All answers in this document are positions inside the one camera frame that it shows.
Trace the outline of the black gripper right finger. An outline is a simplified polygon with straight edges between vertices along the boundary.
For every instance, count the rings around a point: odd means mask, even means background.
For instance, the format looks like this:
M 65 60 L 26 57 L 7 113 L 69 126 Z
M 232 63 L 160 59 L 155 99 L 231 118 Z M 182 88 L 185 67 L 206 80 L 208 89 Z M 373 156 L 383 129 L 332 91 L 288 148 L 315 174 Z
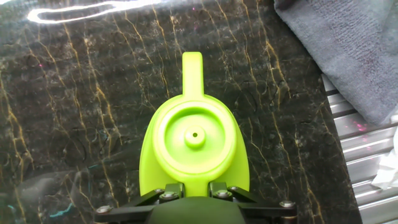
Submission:
M 208 193 L 211 198 L 237 205 L 248 223 L 297 223 L 297 206 L 290 200 L 269 202 L 225 182 L 209 183 Z

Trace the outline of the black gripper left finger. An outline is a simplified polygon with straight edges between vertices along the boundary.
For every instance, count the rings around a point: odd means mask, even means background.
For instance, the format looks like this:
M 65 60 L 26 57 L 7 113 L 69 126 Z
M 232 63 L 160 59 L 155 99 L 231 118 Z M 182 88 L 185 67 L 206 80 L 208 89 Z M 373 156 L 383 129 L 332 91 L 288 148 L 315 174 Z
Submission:
M 95 223 L 145 223 L 155 206 L 184 198 L 182 183 L 167 184 L 119 208 L 104 205 L 95 211 Z

